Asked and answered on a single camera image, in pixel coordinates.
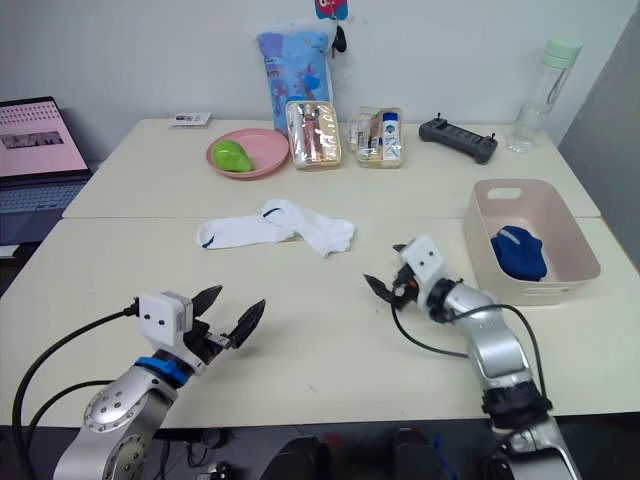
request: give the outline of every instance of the table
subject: table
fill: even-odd
[[[484,417],[481,391],[464,360],[424,352],[395,330],[387,305],[362,278],[390,281],[395,243],[429,233],[452,277],[475,285],[461,219],[357,222],[351,252],[322,259],[304,242],[205,250],[194,232],[205,219],[67,219],[0,299],[0,424],[10,423],[19,378],[67,332],[131,303],[146,291],[194,295],[224,284],[204,320],[216,331],[267,299],[258,329],[181,389],[165,427],[275,425]],[[640,408],[640,277],[601,219],[578,219],[601,276],[565,304],[523,308],[540,342],[557,415]],[[533,355],[526,332],[509,325]],[[463,350],[451,326],[415,307],[401,314],[417,338]],[[34,378],[25,418],[55,392],[115,378],[151,353],[136,319],[118,319],[56,353]],[[78,425],[90,392],[54,406],[42,424]]]
[[[217,175],[205,161],[219,136],[271,122],[214,120],[204,130],[169,128],[168,120],[139,122],[64,213],[66,218],[215,218],[251,215],[272,198],[285,198],[329,216],[352,221],[391,218],[462,218],[473,185],[486,178],[540,178],[551,182],[577,217],[600,212],[545,135],[527,155],[505,148],[509,125],[470,125],[496,133],[499,146],[487,165],[418,137],[405,125],[406,164],[398,170],[360,168],[346,146],[343,165],[299,172],[287,162],[256,181]]]

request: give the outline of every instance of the basket handle hole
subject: basket handle hole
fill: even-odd
[[[532,287],[525,289],[523,295],[529,297],[537,297],[538,295],[563,295],[570,291],[571,289],[569,287]]]
[[[514,200],[521,195],[521,188],[492,188],[487,192],[487,198],[491,200]]]

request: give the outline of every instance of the white wall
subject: white wall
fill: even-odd
[[[510,122],[546,40],[563,35],[585,48],[548,124],[559,142],[635,4],[350,0],[349,51],[332,62],[338,112]],[[270,118],[255,33],[313,15],[313,0],[0,0],[0,98],[53,95],[92,160],[144,117]]]

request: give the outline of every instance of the plastic bag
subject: plastic bag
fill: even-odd
[[[362,167],[397,168],[402,165],[402,110],[360,107],[349,122],[349,148]]]
[[[289,102],[289,146],[299,169],[340,165],[340,134],[336,111],[328,102]]]
[[[287,135],[288,102],[330,101],[325,59],[329,37],[314,31],[263,33],[258,43],[267,70],[274,128]]]

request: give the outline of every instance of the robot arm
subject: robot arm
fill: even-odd
[[[177,390],[204,372],[222,350],[239,348],[262,317],[264,300],[249,308],[230,334],[209,332],[209,325],[195,317],[213,304],[220,290],[209,288],[193,300],[170,292],[140,297],[140,330],[157,351],[139,358],[93,397],[54,480],[140,478],[146,450],[178,398]]]
[[[394,247],[405,262],[391,291],[366,276],[374,292],[398,309],[415,301],[439,323],[452,323],[467,341],[483,390],[482,409],[502,446],[491,462],[496,478],[580,480],[555,419],[540,394],[529,363],[490,294],[446,278],[444,262],[428,236]],[[474,312],[479,307],[486,309]]]

